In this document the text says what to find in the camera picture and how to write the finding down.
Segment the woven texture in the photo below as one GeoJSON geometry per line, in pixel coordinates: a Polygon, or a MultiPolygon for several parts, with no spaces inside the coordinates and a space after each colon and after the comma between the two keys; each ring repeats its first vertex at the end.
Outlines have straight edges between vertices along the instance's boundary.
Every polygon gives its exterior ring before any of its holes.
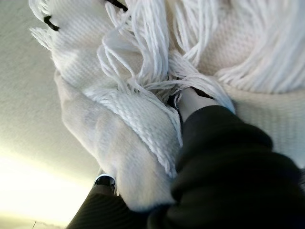
{"type": "Polygon", "coordinates": [[[127,13],[100,0],[29,3],[59,26],[31,31],[57,68],[63,122],[132,210],[173,202],[181,133],[166,101],[189,86],[234,111],[229,94],[305,166],[301,0],[127,0],[127,13]]]}

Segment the black sleeve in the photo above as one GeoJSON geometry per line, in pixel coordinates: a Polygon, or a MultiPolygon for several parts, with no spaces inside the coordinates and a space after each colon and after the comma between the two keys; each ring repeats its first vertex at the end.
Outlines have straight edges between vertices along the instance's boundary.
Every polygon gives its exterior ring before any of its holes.
{"type": "Polygon", "coordinates": [[[226,108],[205,107],[186,120],[176,169],[177,203],[152,212],[150,229],[305,228],[300,170],[226,108]]]}

